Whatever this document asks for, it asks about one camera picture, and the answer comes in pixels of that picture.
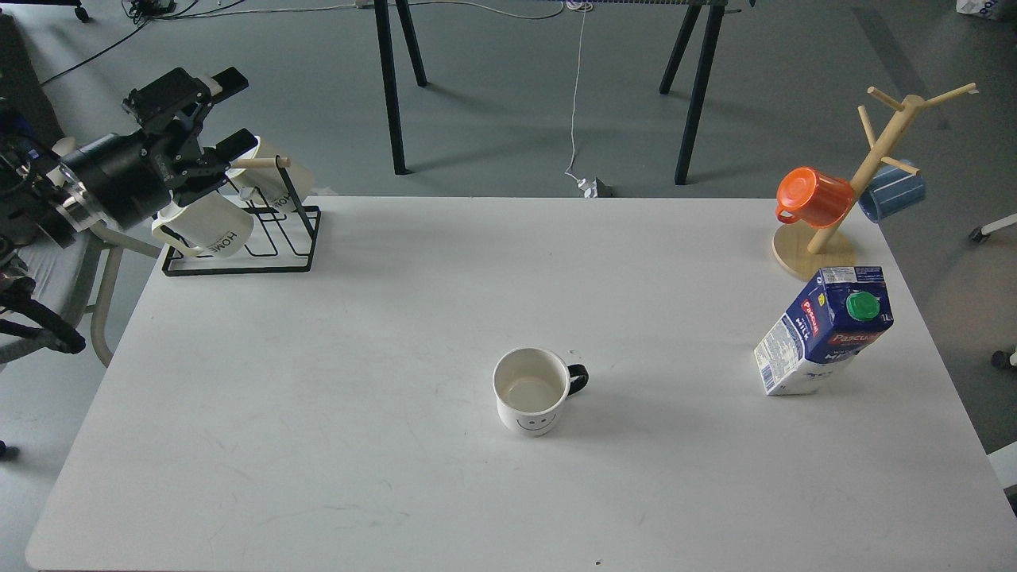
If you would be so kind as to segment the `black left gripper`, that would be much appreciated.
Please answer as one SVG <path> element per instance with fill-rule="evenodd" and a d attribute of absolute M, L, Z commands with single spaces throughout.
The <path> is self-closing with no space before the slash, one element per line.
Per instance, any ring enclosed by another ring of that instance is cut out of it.
<path fill-rule="evenodd" d="M 195 203 L 226 183 L 226 170 L 257 145 L 246 128 L 215 146 L 197 137 L 219 102 L 249 81 L 237 68 L 189 75 L 174 68 L 149 85 L 134 88 L 122 105 L 139 125 L 131 135 L 109 134 L 67 153 L 60 213 L 75 230 L 98 221 L 129 229 L 168 203 Z M 168 159 L 166 152 L 174 152 Z"/>

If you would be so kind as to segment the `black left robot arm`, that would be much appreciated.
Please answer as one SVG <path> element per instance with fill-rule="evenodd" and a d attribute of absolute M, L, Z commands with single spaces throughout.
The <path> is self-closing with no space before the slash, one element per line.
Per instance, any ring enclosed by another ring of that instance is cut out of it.
<path fill-rule="evenodd" d="M 217 191 L 234 160 L 257 141 L 247 129 L 215 146 L 201 145 L 199 134 L 211 109 L 248 84 L 236 68 L 210 77 L 172 69 L 124 98 L 138 131 L 106 135 L 62 157 L 36 140 L 11 102 L 2 102 L 2 309 L 32 321 L 3 321 L 4 334 L 62 354 L 86 348 L 72 325 L 33 300 L 35 282 L 16 251 L 42 238 L 65 249 L 98 222 L 131 228 L 167 205 L 187 206 Z"/>

